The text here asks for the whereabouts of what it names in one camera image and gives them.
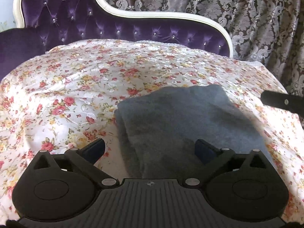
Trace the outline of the grey argyle knit sweater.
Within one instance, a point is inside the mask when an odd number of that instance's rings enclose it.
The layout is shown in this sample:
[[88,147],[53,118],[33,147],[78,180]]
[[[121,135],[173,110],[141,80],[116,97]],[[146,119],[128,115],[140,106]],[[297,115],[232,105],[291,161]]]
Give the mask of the grey argyle knit sweater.
[[263,137],[219,85],[165,87],[121,101],[115,110],[117,133],[132,178],[186,179],[199,174],[195,155],[202,139],[236,153],[261,150],[271,159]]

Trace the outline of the floral bed sheet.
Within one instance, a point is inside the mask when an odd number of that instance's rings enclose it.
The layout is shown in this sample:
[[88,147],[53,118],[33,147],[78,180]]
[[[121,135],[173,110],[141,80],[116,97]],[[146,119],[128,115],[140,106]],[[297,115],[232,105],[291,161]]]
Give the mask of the floral bed sheet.
[[40,150],[64,153],[97,138],[97,167],[128,177],[114,118],[117,104],[165,86],[219,84],[263,135],[290,192],[285,221],[303,222],[303,129],[296,114],[262,105],[265,89],[284,92],[260,62],[156,42],[82,40],[25,61],[1,81],[1,224],[17,219],[11,195]]

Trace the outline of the brown silver damask curtain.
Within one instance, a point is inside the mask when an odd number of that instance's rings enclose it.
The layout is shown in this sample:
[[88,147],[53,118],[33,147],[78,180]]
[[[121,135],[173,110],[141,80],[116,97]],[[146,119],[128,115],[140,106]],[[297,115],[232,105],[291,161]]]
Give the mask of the brown silver damask curtain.
[[130,11],[202,15],[223,26],[234,57],[259,61],[293,95],[303,95],[303,0],[106,0]]

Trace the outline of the purple tufted white-framed headboard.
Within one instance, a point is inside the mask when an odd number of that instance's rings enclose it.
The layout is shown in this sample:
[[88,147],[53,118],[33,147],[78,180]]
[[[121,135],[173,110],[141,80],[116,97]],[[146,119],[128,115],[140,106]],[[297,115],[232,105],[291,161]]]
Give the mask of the purple tufted white-framed headboard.
[[125,11],[105,0],[13,0],[16,27],[1,32],[1,77],[58,45],[87,39],[155,41],[233,57],[217,22],[167,11]]

